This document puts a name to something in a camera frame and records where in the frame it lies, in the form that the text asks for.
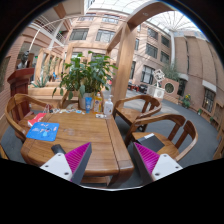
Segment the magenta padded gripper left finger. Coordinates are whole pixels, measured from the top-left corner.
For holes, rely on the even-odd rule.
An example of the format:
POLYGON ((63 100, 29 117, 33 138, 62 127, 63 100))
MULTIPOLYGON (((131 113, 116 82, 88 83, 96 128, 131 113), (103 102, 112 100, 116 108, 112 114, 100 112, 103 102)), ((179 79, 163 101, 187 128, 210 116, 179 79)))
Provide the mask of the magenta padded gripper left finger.
POLYGON ((92 145, 88 142, 66 154, 55 154, 41 169, 79 185, 91 153, 92 145))

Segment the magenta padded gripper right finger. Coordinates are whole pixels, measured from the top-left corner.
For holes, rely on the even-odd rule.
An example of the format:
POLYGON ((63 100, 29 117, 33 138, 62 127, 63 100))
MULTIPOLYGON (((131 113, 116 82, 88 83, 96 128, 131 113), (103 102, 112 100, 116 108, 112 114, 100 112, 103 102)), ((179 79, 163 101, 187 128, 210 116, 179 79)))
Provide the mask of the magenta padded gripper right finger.
POLYGON ((157 154, 138 143, 134 144, 133 153, 144 183, 152 183, 182 169, 168 154, 157 154))

